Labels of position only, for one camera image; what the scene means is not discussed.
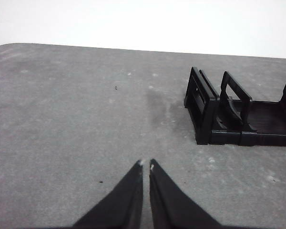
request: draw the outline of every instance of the black plastic rack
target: black plastic rack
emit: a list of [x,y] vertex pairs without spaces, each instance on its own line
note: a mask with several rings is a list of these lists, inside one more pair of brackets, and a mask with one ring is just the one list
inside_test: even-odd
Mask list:
[[[239,99],[227,95],[227,85]],[[199,145],[286,146],[286,85],[279,102],[253,101],[225,72],[218,95],[205,73],[192,67],[184,106]]]

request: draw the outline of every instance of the gray table surface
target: gray table surface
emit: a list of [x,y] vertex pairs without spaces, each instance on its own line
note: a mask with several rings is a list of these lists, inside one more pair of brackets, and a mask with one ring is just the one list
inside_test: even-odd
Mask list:
[[191,66],[218,92],[228,70],[255,100],[278,101],[286,82],[286,59],[0,46],[0,229],[71,225],[140,158],[141,228],[155,158],[222,224],[286,229],[286,147],[198,146]]

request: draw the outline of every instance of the white background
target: white background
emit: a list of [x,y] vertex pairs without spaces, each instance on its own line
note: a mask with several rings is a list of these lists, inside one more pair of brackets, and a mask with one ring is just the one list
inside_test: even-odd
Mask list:
[[15,42],[286,58],[286,0],[0,0]]

